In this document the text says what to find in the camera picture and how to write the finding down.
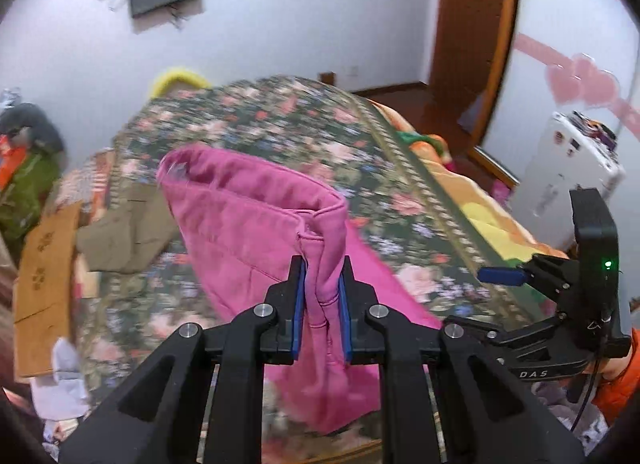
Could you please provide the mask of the orange sleeved forearm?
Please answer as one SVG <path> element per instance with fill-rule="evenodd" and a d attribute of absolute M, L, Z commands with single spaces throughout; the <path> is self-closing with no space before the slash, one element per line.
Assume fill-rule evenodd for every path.
<path fill-rule="evenodd" d="M 631 330 L 632 344 L 624 358 L 606 362 L 592 403 L 611 426 L 625 409 L 627 402 L 639 387 L 639 330 Z"/>

